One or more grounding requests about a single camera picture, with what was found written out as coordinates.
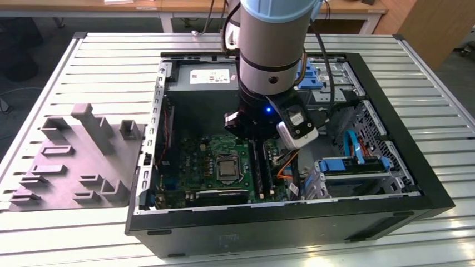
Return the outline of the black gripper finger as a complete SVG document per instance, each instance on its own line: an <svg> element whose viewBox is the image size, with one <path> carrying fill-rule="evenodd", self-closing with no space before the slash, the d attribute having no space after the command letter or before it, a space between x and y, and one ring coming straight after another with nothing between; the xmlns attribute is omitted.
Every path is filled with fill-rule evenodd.
<svg viewBox="0 0 475 267"><path fill-rule="evenodd" d="M243 137L243 128L241 123L241 113L230 112L225 115L225 129L237 137Z"/></svg>

